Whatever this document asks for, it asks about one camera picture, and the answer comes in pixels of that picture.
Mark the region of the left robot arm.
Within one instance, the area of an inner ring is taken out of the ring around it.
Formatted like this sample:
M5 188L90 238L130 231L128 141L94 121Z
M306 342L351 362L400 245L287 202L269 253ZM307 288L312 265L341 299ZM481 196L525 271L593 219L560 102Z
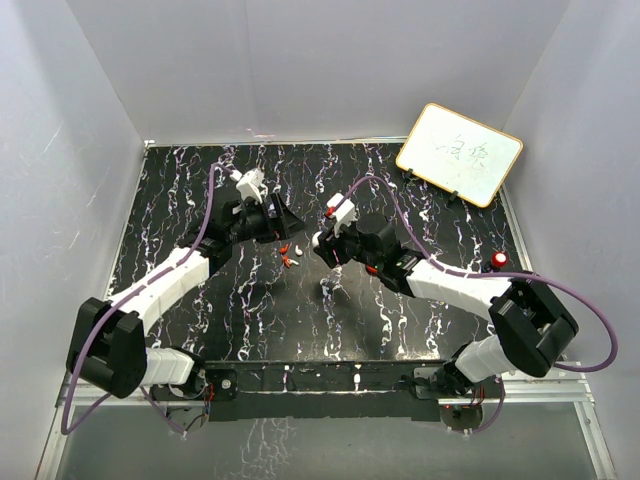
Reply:
M67 371L117 398L153 385L169 385L186 399L197 398L207 376L196 355L180 347L149 348L147 334L174 304L231 259L234 246L288 240L304 228L277 193L262 204L232 200L207 211L142 279L108 300L91 297L81 304Z

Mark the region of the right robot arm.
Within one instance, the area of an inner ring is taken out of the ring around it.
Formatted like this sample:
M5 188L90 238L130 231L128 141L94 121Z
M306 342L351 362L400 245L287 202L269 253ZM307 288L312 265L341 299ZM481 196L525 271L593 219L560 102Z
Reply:
M470 279L444 273L405 247L382 214L331 227L312 238L313 251L330 268L356 261L389 290L443 302L492 323L494 335L460 347L419 386L466 397L489 377L520 370L544 377L579 331L559 298L542 282Z

